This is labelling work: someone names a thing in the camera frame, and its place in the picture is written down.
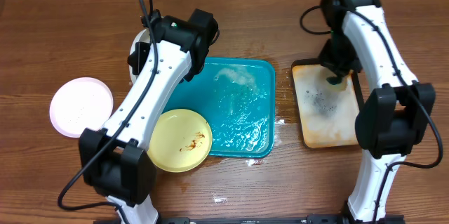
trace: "wooden table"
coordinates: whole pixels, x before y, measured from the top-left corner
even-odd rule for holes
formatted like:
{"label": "wooden table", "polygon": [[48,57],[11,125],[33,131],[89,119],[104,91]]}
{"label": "wooden table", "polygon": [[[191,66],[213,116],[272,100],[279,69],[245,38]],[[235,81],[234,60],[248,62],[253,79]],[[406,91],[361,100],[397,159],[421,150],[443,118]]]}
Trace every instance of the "wooden table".
{"label": "wooden table", "polygon": [[[410,69],[437,92],[432,117],[449,136],[449,0],[381,0],[390,32]],[[163,216],[294,217],[337,213],[354,189],[357,146],[309,150],[299,136],[290,65],[315,58],[327,37],[306,34],[300,14],[319,0],[155,0],[164,15],[187,19],[195,8],[214,13],[221,36],[209,56],[257,58],[276,69],[275,147],[262,165],[212,158],[193,171],[160,172],[152,192]],[[53,129],[48,107],[65,82],[95,77],[117,107],[130,89],[126,57],[142,29],[137,0],[6,0],[0,18],[0,222],[91,223],[109,207],[66,212],[60,190],[80,169],[78,142]],[[319,12],[306,19],[325,30]],[[365,77],[361,77],[365,97]],[[436,158],[430,130],[408,160]],[[432,170],[401,167],[388,213],[408,223],[449,222],[449,159]],[[79,181],[66,204],[103,198]]]}

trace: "wooden tabletop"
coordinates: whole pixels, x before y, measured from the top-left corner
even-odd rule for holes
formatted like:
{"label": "wooden tabletop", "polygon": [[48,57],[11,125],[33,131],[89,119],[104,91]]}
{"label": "wooden tabletop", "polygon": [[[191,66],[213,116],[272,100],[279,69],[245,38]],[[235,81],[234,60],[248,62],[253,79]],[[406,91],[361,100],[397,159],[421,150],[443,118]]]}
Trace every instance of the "wooden tabletop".
{"label": "wooden tabletop", "polygon": [[[295,217],[337,213],[354,189],[358,146],[310,150],[299,135],[290,66],[315,58],[326,36],[303,32],[300,14],[320,0],[155,0],[163,15],[187,19],[195,8],[214,14],[221,36],[209,56],[257,58],[276,69],[275,147],[261,165],[209,157],[193,171],[160,172],[152,192],[165,216]],[[449,136],[449,0],[381,0],[388,27],[409,68],[436,89],[432,117]],[[66,212],[56,199],[80,169],[78,141],[60,135],[48,108],[77,77],[108,85],[117,108],[130,89],[126,58],[142,29],[137,0],[6,0],[0,18],[0,222],[91,223],[114,217],[110,207]],[[319,12],[305,20],[326,30]],[[364,96],[368,86],[361,76]],[[430,130],[409,161],[436,158]],[[432,170],[401,167],[388,213],[408,223],[449,222],[449,159]],[[70,205],[103,198],[79,181]]]}

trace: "yellow plate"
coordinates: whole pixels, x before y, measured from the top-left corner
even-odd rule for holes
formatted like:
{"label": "yellow plate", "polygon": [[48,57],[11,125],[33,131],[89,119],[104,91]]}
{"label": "yellow plate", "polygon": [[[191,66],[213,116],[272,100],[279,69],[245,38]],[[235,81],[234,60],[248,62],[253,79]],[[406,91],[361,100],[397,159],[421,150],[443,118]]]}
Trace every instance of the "yellow plate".
{"label": "yellow plate", "polygon": [[212,131],[208,122],[196,112],[177,109],[159,117],[148,155],[164,171],[183,172],[198,166],[211,147]]}

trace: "teal tray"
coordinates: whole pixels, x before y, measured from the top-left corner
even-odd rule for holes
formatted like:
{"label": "teal tray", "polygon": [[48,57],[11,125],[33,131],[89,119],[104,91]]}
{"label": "teal tray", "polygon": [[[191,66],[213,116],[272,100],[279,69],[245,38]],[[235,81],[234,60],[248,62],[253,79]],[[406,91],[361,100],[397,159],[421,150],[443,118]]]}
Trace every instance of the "teal tray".
{"label": "teal tray", "polygon": [[203,71],[178,84],[163,112],[198,112],[212,129],[209,155],[266,157],[274,146],[275,72],[263,60],[206,58]]}

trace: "pink plate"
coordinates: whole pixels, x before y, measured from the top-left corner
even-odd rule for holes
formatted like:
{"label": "pink plate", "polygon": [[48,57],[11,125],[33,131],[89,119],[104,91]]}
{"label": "pink plate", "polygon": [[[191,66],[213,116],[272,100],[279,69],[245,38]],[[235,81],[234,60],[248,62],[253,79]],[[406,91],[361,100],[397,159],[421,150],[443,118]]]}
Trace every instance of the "pink plate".
{"label": "pink plate", "polygon": [[85,128],[100,129],[112,106],[111,91],[103,82],[82,77],[67,82],[53,96],[50,120],[64,136],[78,138]]}

